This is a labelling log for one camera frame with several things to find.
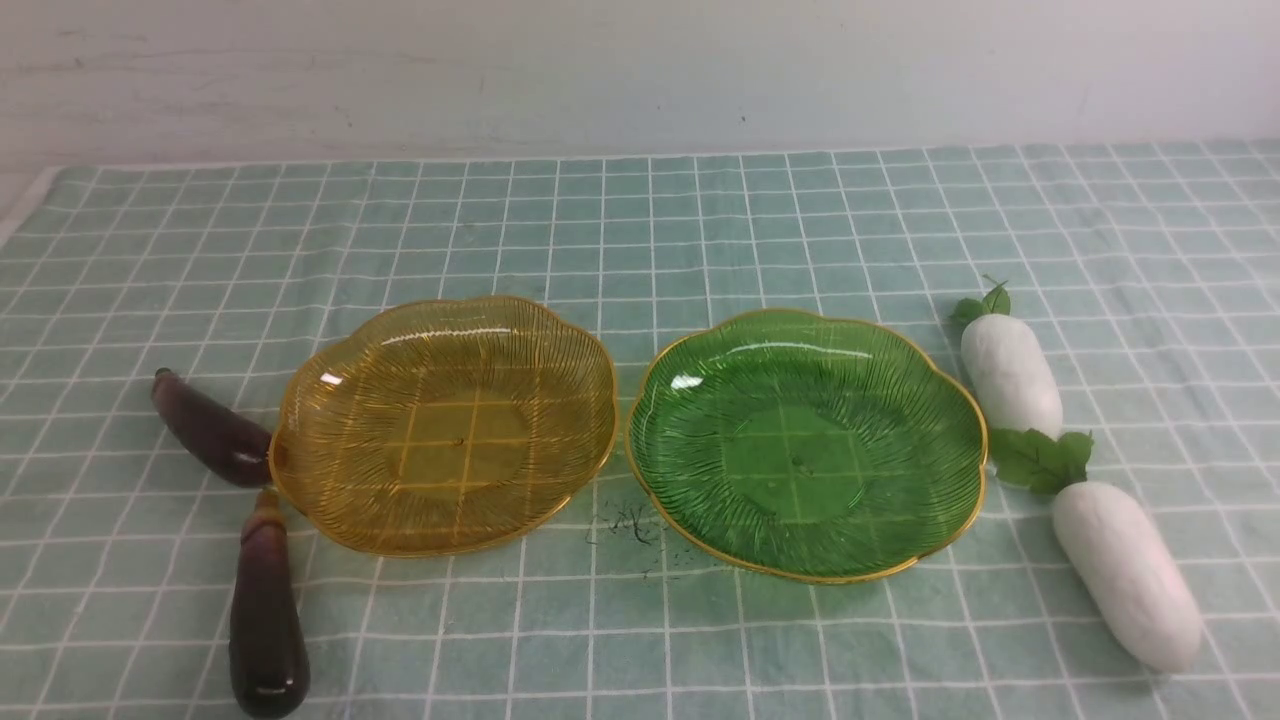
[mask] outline checkered tablecloth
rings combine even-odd
[[[252,496],[163,432],[156,366],[274,423],[380,309],[498,292],[595,332],[625,405],[668,342],[760,306],[959,373],[946,315],[983,275],[1190,583],[1189,674],[1115,643],[1021,491],[918,568],[812,588],[687,544],[614,454],[485,552],[379,560],[296,519],[297,716],[1280,717],[1277,236],[1280,141],[63,170],[0,245],[0,719],[239,716]]]

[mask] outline flower-shaped plate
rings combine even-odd
[[[957,382],[887,328],[795,310],[668,347],[626,443],[692,543],[804,582],[911,566],[973,523],[986,489],[986,425]]]
[[[517,297],[387,310],[298,372],[269,455],[323,533],[390,556],[532,529],[604,464],[617,432],[604,346]]]

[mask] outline purple eggplant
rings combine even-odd
[[[228,644],[232,689],[251,717],[284,717],[311,685],[287,538],[279,500],[264,489],[241,532]]]
[[[169,368],[156,370],[151,404],[178,442],[219,478],[239,487],[271,483],[271,433],[191,387]]]

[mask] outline white radish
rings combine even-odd
[[[1053,532],[1102,619],[1134,657],[1164,673],[1196,661],[1204,621],[1160,532],[1138,501],[1087,480],[1091,436],[1062,432],[1062,398],[1036,333],[1009,316],[1004,283],[961,300],[960,359],[987,419],[998,477],[1057,493]]]
[[[1053,500],[1053,532],[1120,644],[1162,673],[1189,670],[1203,620],[1142,506],[1115,486],[1073,483]]]
[[[960,360],[987,427],[1061,434],[1062,397],[1027,323],[1000,314],[973,320],[960,338]]]

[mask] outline radish leaf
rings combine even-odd
[[[1083,433],[1068,436],[1071,437],[1061,442],[1036,429],[992,428],[991,459],[1000,479],[1038,495],[1053,495],[1083,480],[1093,438]]]
[[[989,275],[983,275],[991,282],[996,282]],[[988,315],[1007,315],[1012,310],[1012,304],[1009,300],[1009,291],[1005,290],[1005,283],[1009,281],[996,283],[996,287],[991,288],[982,299],[982,307]]]
[[[1057,438],[1059,447],[1062,448],[1062,454],[1066,456],[1068,465],[1071,470],[1071,477],[1076,480],[1087,480],[1089,464],[1089,456],[1093,455],[1093,436],[1084,433],[1065,433],[1062,437]]]
[[[956,309],[951,313],[951,320],[960,327],[965,327],[983,315],[1007,315],[1011,310],[1009,291],[1005,290],[1005,283],[997,283],[989,275],[983,277],[996,283],[996,287],[991,288],[982,300],[965,297],[956,304]]]
[[[982,304],[982,301],[965,297],[956,304],[955,311],[951,313],[951,320],[959,323],[960,327],[965,327],[986,314],[987,307]]]

